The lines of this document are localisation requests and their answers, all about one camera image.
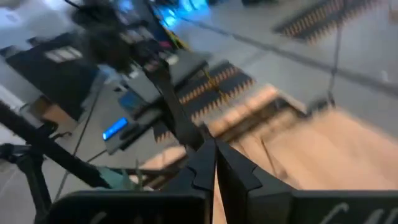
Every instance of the concrete floor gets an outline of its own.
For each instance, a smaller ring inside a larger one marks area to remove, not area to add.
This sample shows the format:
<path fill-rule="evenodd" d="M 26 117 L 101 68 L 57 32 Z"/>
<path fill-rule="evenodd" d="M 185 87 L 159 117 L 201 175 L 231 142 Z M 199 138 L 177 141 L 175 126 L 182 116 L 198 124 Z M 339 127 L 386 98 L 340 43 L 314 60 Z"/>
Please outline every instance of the concrete floor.
<path fill-rule="evenodd" d="M 229 0 L 211 9 L 182 16 L 172 29 L 195 51 L 213 54 L 210 65 L 229 60 L 257 80 L 257 87 L 271 83 L 308 103 L 325 94 L 333 65 L 336 32 L 315 45 L 306 45 L 272 33 L 271 29 L 295 11 L 316 0 L 284 0 L 280 4 L 242 7 Z M 339 73 L 334 94 L 337 105 L 392 136 L 398 137 L 398 27 L 389 21 L 388 4 L 380 4 L 347 22 L 343 28 Z M 76 156 L 92 164 L 132 167 L 160 152 L 149 131 L 128 150 L 113 156 L 100 154 L 102 114 L 116 103 L 102 91 Z M 60 142 L 73 152 L 84 122 L 73 136 Z M 54 199 L 65 170 L 46 161 L 43 167 Z M 0 217 L 5 223 L 30 223 L 34 208 L 27 182 L 15 167 L 0 173 Z M 60 195 L 89 187 L 68 175 Z"/>

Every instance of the tripod leg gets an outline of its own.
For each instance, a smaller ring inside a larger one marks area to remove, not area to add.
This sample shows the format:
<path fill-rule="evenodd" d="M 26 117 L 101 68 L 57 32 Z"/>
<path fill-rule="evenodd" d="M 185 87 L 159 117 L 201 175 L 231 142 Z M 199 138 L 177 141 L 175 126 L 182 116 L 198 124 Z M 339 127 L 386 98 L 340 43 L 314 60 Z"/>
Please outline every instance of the tripod leg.
<path fill-rule="evenodd" d="M 35 204 L 35 224 L 45 223 L 47 212 L 51 206 L 50 193 L 42 172 L 43 157 L 24 155 L 17 160 L 18 168 L 25 174 L 30 194 Z"/>

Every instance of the wooden board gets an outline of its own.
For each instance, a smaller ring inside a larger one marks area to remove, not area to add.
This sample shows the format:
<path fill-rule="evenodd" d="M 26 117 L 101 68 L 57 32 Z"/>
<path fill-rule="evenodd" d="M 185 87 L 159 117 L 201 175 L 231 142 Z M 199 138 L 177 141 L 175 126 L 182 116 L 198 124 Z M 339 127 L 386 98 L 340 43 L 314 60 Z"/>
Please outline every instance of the wooden board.
<path fill-rule="evenodd" d="M 277 96 L 303 105 L 266 86 L 243 104 L 208 124 L 218 135 Z M 339 109 L 301 121 L 284 110 L 230 144 L 258 166 L 296 189 L 398 189 L 398 143 L 382 131 Z M 183 147 L 166 149 L 143 167 L 158 169 L 185 155 Z M 226 223 L 215 179 L 213 223 Z"/>

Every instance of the gray floor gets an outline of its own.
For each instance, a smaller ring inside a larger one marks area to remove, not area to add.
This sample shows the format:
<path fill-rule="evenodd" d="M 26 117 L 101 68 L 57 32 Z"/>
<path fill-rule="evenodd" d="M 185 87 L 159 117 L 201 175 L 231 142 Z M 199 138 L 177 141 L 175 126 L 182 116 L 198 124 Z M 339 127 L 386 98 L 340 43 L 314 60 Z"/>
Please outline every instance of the gray floor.
<path fill-rule="evenodd" d="M 229 0 L 211 9 L 202 9 L 183 16 L 172 28 L 193 50 L 213 54 L 210 65 L 227 59 L 257 80 L 257 87 L 271 83 L 296 99 L 308 103 L 325 94 L 333 65 L 336 32 L 315 45 L 306 45 L 272 33 L 271 29 L 302 7 L 316 0 L 285 0 L 280 4 L 242 7 L 238 0 Z M 389 21 L 388 4 L 380 4 L 347 21 L 343 29 L 339 60 L 340 72 L 334 94 L 338 106 L 398 137 L 398 28 Z M 111 110 L 114 99 L 101 92 L 76 156 L 87 161 L 101 153 L 102 114 Z M 74 135 L 60 142 L 74 151 L 83 123 Z M 113 156 L 101 154 L 91 163 L 106 166 L 134 165 L 160 152 L 165 145 L 156 145 L 149 131 L 128 150 Z M 52 161 L 44 164 L 44 173 L 54 198 L 65 170 Z M 0 173 L 0 217 L 6 223 L 29 223 L 34 216 L 32 199 L 24 176 L 7 169 Z M 68 175 L 61 195 L 89 189 Z"/>

